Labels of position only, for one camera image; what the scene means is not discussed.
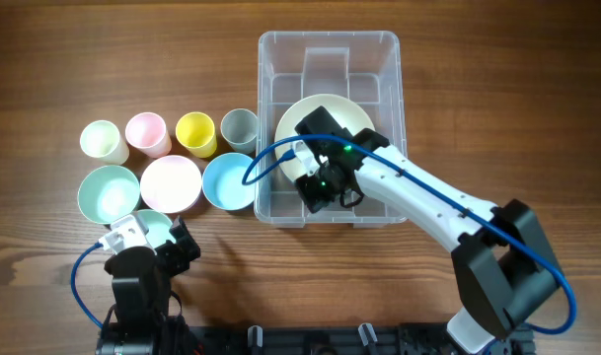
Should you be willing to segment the mint green bowl small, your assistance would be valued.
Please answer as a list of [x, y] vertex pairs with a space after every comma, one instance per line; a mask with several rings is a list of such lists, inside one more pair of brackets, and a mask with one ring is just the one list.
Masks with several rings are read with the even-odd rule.
[[167, 215], [152, 209], [142, 209], [136, 212], [136, 216], [148, 227], [146, 239], [153, 249], [166, 241], [176, 241], [170, 233], [173, 222]]

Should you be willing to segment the clear plastic storage container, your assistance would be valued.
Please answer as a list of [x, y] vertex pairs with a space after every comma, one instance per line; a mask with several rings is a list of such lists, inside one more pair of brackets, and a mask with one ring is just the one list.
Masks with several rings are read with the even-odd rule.
[[403, 80], [398, 37], [388, 31], [276, 32], [259, 39], [256, 168], [266, 177], [256, 184], [254, 212], [278, 228], [307, 224], [352, 224], [375, 228], [405, 216], [356, 190], [339, 189], [334, 201], [315, 208], [298, 193], [295, 181], [309, 172], [298, 160], [280, 157], [290, 150], [283, 138], [331, 134], [367, 147], [359, 131], [384, 136], [407, 151]]

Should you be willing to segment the pink bowl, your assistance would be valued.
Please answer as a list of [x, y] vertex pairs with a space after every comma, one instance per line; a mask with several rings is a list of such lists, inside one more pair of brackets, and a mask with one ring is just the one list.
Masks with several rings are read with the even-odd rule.
[[168, 155], [153, 161], [142, 173], [140, 192], [148, 207], [173, 214], [190, 209], [200, 197], [202, 175], [194, 161]]

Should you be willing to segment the light blue bowl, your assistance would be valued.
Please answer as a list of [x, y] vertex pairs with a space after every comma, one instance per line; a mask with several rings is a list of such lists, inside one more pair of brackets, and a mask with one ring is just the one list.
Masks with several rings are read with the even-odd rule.
[[242, 178], [253, 159], [241, 153], [226, 153], [213, 159], [202, 176], [202, 190], [210, 204], [236, 211], [255, 200], [255, 186], [243, 185]]

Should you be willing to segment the grey cup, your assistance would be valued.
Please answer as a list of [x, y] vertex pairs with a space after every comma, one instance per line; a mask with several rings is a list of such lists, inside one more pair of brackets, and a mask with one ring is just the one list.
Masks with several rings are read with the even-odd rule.
[[235, 152], [246, 155], [255, 152], [258, 117], [250, 110], [245, 108], [230, 110], [222, 119], [220, 131]]

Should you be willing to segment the yellow cup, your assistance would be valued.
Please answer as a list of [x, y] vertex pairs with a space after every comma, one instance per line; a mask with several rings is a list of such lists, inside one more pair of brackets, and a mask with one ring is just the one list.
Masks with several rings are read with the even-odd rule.
[[180, 144], [198, 158], [213, 156], [217, 149], [216, 128], [212, 118], [203, 112], [190, 112], [176, 125]]

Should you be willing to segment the pink cup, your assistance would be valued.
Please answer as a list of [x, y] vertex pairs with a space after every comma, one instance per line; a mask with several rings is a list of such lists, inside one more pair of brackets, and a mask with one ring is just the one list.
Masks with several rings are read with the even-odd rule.
[[126, 141], [150, 158], [169, 154], [172, 142], [165, 120], [154, 112], [141, 112], [125, 126]]

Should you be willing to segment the pale green cup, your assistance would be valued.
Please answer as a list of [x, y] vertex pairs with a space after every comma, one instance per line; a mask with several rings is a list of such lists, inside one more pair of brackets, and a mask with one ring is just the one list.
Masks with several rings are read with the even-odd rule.
[[122, 165], [129, 157], [125, 139], [117, 126], [107, 120], [88, 124], [80, 136], [82, 151], [89, 157], [111, 165]]

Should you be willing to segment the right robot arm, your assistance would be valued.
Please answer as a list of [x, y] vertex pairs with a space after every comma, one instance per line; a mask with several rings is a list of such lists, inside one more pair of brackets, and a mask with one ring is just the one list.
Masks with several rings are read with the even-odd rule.
[[341, 125], [323, 106], [291, 122], [304, 174], [294, 181], [317, 212], [353, 190], [403, 214], [452, 259], [462, 309], [446, 331], [476, 354], [504, 340], [563, 286], [563, 273], [532, 209], [470, 196], [409, 161], [369, 127]]

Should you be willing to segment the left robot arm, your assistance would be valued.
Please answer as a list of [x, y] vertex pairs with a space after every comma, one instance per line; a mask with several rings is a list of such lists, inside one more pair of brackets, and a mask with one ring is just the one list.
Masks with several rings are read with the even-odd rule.
[[114, 305], [101, 324], [96, 355], [202, 354], [204, 346], [190, 331], [185, 318], [169, 314], [169, 303], [179, 296], [171, 279], [201, 256], [199, 245], [178, 217], [171, 237], [156, 248], [147, 239], [149, 229], [129, 214], [112, 223], [100, 238], [113, 252], [105, 263], [112, 277]]

